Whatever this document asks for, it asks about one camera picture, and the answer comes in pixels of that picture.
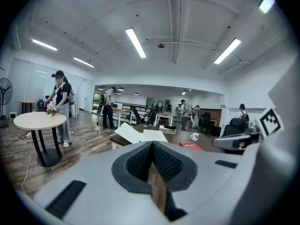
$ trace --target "light blue jeans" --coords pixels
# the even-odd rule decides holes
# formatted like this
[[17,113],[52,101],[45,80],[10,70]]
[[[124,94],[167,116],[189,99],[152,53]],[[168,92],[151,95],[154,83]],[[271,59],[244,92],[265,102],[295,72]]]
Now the light blue jeans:
[[59,125],[57,127],[58,129],[58,141],[63,141],[64,143],[71,143],[72,138],[70,134],[70,125],[69,125],[69,111],[70,111],[70,105],[69,103],[64,104],[60,107],[60,113],[65,115],[67,117],[67,121]]

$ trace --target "man in gray shirt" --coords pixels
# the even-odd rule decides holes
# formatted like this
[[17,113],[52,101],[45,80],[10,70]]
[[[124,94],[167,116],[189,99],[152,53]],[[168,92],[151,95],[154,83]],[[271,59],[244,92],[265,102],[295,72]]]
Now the man in gray shirt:
[[106,120],[106,117],[108,117],[110,128],[116,129],[116,127],[114,127],[113,125],[113,108],[112,108],[112,98],[111,98],[111,94],[113,92],[116,92],[115,87],[111,87],[109,90],[105,92],[106,103],[103,106],[103,128],[108,128],[107,120]]
[[186,125],[188,126],[188,117],[190,116],[190,114],[188,114],[189,105],[185,100],[181,100],[181,104],[183,105],[181,129],[182,131],[185,131]]

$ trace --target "fluorescent light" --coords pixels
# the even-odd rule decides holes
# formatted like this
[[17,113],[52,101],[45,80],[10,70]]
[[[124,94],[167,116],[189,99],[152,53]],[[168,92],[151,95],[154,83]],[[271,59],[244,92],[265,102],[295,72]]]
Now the fluorescent light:
[[240,43],[241,41],[235,38],[226,48],[226,50],[218,57],[218,59],[215,60],[215,64],[219,64],[221,61],[223,61]]
[[[42,71],[37,71],[37,72],[39,72],[39,73],[45,73],[45,72],[42,72]],[[48,74],[48,73],[46,73],[46,74]]]
[[52,49],[52,50],[57,50],[57,48],[56,47],[52,47],[52,46],[50,46],[50,45],[48,45],[48,44],[46,44],[46,43],[42,43],[42,42],[40,42],[40,41],[37,41],[37,40],[35,40],[35,39],[33,39],[32,40],[34,43],[37,43],[37,44],[40,44],[40,45],[42,45],[42,46],[44,46],[44,47],[47,47],[47,48],[50,48],[50,49]]
[[263,0],[260,4],[259,8],[264,12],[267,13],[267,11],[273,6],[275,0]]
[[91,64],[89,64],[89,63],[87,63],[87,62],[85,62],[85,61],[82,61],[82,60],[80,60],[80,59],[77,58],[77,57],[74,57],[74,59],[77,60],[77,61],[80,61],[80,62],[82,62],[83,64],[88,65],[88,66],[90,66],[90,67],[92,67],[92,68],[95,67],[94,65],[91,65]]
[[139,40],[137,39],[137,36],[136,36],[133,28],[127,29],[125,32],[127,33],[128,37],[130,38],[133,45],[135,46],[137,52],[140,54],[141,58],[146,58],[146,55],[142,49],[142,46],[141,46]]

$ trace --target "black table leg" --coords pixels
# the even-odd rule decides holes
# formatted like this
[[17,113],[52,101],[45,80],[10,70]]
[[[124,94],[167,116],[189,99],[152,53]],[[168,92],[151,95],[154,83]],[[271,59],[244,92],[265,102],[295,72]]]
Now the black table leg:
[[31,131],[31,136],[32,136],[32,140],[33,140],[33,143],[34,143],[34,147],[36,148],[36,151],[37,151],[37,156],[38,156],[37,162],[40,161],[41,165],[43,167],[46,167],[46,162],[45,162],[45,160],[43,158],[43,155],[41,153],[41,150],[39,149],[39,146],[38,146],[36,131],[32,130]]
[[38,136],[39,136],[39,140],[41,141],[41,145],[42,145],[44,153],[47,153],[47,150],[46,150],[46,147],[45,147],[45,144],[44,144],[44,139],[43,139],[43,135],[42,135],[42,131],[41,130],[38,131]]
[[53,133],[53,139],[54,139],[54,144],[55,144],[55,148],[56,148],[57,154],[59,156],[61,156],[60,147],[59,147],[58,141],[57,141],[57,135],[56,135],[56,129],[55,129],[55,127],[52,128],[52,133]]

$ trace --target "door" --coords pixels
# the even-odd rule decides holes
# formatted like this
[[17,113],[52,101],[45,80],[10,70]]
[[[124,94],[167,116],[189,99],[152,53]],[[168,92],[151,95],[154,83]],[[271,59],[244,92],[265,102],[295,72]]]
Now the door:
[[84,97],[84,110],[89,113],[92,112],[94,88],[95,88],[94,82],[87,82],[85,97]]

